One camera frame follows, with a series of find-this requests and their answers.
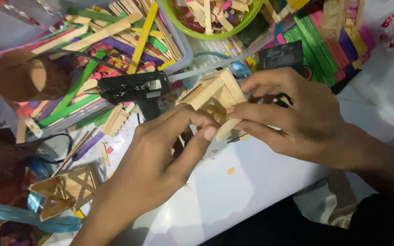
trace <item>table surface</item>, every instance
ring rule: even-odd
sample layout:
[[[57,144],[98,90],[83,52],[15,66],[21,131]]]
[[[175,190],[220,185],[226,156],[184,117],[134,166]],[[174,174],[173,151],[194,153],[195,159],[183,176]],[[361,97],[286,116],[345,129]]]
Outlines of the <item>table surface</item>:
[[[346,121],[383,141],[394,138],[394,126],[381,114],[379,107],[369,105],[350,86],[339,98]],[[136,126],[133,114],[118,136],[101,140],[106,147],[114,149],[109,154],[111,167],[101,164],[97,148],[92,148],[72,167],[95,161],[104,180],[104,175],[118,166]],[[91,128],[93,126],[88,126],[82,131]],[[229,168],[235,169],[232,175],[227,174]],[[232,144],[214,141],[188,184],[160,208],[134,221],[112,245],[198,245],[329,172],[331,170],[320,165],[276,154],[253,137]],[[89,208],[87,204],[82,210],[88,213]],[[68,245],[74,235],[56,234],[47,245]]]

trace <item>fingernail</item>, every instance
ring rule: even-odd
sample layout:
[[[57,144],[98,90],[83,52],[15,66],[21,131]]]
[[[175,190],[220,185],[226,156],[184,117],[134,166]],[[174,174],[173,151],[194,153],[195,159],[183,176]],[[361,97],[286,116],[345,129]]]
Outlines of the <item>fingernail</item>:
[[[228,107],[227,109],[226,109],[226,113],[227,114],[230,114],[230,113],[232,113],[233,112],[233,110],[234,110],[235,108],[232,106],[232,107]]]
[[[215,137],[215,133],[217,132],[217,129],[213,126],[209,126],[206,128],[205,132],[203,133],[203,137],[206,138],[209,142],[212,141]]]
[[[234,126],[233,129],[243,131],[243,127],[238,126],[238,125]]]

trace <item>green plastic bowl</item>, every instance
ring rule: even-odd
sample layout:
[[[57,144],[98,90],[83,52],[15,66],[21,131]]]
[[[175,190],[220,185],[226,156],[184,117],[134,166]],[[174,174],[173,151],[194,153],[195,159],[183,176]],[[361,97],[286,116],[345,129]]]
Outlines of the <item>green plastic bowl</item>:
[[[208,34],[203,34],[200,32],[189,30],[182,23],[180,23],[180,21],[176,17],[176,15],[179,14],[180,12],[172,1],[174,0],[160,0],[161,7],[163,8],[165,14],[167,14],[167,18],[169,18],[171,22],[175,26],[177,26],[177,28],[180,31],[183,31],[185,34],[188,34],[191,37],[195,37],[203,40],[225,39],[234,34],[237,34],[239,31],[243,30],[247,25],[249,25],[249,23],[255,18],[255,16],[258,14],[259,10],[261,9],[262,3],[264,2],[264,0],[254,0],[252,4],[249,5],[249,12],[246,12],[243,21],[238,26],[234,27],[232,30],[219,34],[208,35]]]

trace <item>glue gun nozzle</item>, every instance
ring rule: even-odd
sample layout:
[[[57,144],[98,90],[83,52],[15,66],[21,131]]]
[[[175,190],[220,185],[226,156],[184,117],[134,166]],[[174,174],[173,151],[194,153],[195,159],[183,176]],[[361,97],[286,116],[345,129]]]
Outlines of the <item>glue gun nozzle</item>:
[[[91,88],[91,89],[87,89],[83,93],[89,94],[89,95],[99,95],[100,91],[98,90],[98,87],[94,87],[94,88]]]

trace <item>hand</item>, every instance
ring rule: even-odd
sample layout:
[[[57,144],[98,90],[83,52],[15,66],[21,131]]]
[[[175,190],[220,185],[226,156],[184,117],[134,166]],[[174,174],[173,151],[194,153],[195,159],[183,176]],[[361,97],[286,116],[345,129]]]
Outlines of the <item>hand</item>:
[[[253,97],[285,93],[293,105],[235,105],[227,112],[229,117],[245,119],[236,126],[238,130],[262,140],[276,153],[329,167],[350,168],[344,154],[353,150],[357,135],[366,133],[343,120],[339,103],[326,85],[307,81],[292,68],[284,67],[252,74],[241,89]]]
[[[189,142],[185,141],[183,152],[178,153],[181,143],[175,143],[190,124],[201,129]],[[165,203],[186,184],[217,128],[217,122],[210,115],[186,104],[139,125],[116,172],[97,189],[80,231],[85,236],[79,236],[79,232],[77,243],[93,245],[92,241],[80,239],[89,237],[87,231],[104,237],[95,242],[97,245],[108,243],[140,215]],[[172,155],[173,146],[177,158]]]

